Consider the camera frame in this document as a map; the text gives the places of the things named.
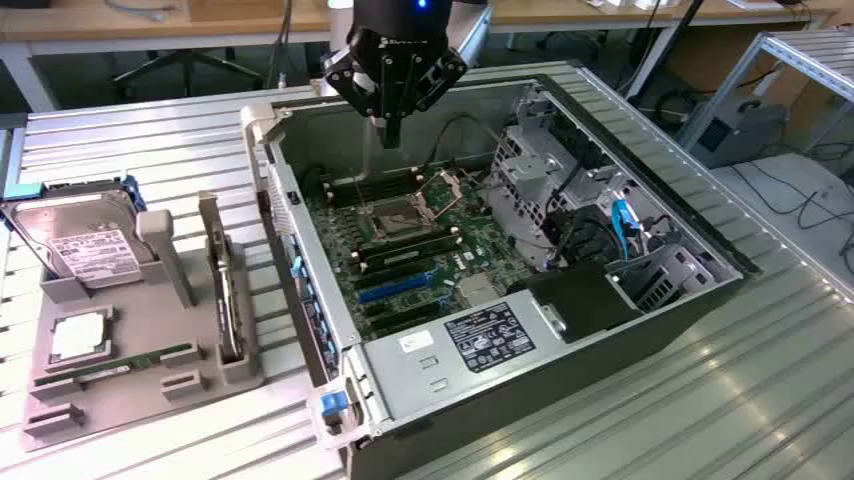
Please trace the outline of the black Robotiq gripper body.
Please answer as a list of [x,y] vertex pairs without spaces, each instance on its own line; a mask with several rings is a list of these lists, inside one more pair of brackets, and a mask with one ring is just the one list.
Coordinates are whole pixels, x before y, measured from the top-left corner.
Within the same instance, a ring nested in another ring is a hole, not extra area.
[[356,1],[349,51],[373,81],[381,84],[383,105],[395,113],[401,79],[412,54],[431,62],[449,47],[449,1]]

